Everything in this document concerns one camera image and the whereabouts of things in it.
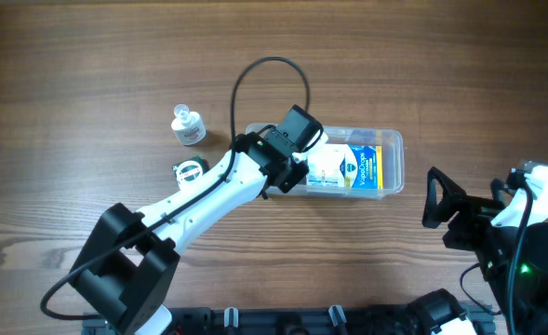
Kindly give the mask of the dark green round tin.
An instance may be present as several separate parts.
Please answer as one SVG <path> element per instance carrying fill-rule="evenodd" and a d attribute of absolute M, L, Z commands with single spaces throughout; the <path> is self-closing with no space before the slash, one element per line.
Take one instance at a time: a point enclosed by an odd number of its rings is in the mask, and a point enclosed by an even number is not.
<path fill-rule="evenodd" d="M 172 172 L 178 186 L 183 189 L 208 172 L 208 164 L 199 155 L 181 161 L 172 166 Z"/>

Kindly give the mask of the blue VapoDrops packet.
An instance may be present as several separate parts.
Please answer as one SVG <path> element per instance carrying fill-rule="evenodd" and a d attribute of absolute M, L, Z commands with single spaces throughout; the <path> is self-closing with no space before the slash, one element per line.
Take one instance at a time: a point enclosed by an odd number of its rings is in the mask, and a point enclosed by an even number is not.
<path fill-rule="evenodd" d="M 345 186 L 359 190 L 381 190 L 383 184 L 382 148 L 371 145 L 348 146 L 345 154 Z"/>

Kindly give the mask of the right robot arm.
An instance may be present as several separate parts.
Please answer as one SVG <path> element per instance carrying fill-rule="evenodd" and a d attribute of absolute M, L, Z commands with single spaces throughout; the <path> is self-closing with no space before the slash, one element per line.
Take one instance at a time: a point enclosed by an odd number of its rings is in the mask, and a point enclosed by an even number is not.
<path fill-rule="evenodd" d="M 548 334 L 548 165 L 528 161 L 490 189 L 469 195 L 431 167 L 421 223 L 446 223 L 445 247 L 475 254 L 509 333 Z"/>

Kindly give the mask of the clear plastic container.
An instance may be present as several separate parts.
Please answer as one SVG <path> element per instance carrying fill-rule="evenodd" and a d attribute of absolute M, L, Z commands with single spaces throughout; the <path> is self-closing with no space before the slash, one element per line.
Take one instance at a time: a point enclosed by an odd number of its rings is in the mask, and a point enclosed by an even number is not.
<path fill-rule="evenodd" d="M 405 185 L 404 143 L 393 129 L 326 127 L 327 143 L 307 160 L 309 173 L 287 193 L 382 199 Z"/>

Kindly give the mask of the white round bottle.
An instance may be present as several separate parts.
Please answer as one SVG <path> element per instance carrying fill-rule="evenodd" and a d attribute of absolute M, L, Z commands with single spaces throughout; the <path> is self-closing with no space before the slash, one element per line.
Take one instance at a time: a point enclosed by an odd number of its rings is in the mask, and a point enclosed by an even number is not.
<path fill-rule="evenodd" d="M 173 114 L 171 129 L 181 144 L 185 146 L 197 144 L 207 135 L 201 115 L 191 111 L 187 105 L 176 105 Z"/>

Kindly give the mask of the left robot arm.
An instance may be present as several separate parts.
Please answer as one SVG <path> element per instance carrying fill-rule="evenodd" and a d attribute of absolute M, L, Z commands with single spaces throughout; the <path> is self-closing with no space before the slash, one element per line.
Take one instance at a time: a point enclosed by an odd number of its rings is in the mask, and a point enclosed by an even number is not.
<path fill-rule="evenodd" d="M 104 211 L 80 251 L 70 285 L 117 334 L 159 334 L 172 318 L 163 302 L 192 242 L 270 187 L 286 193 L 309 171 L 306 158 L 326 140 L 299 106 L 262 136 L 240 134 L 205 175 L 150 206 Z"/>

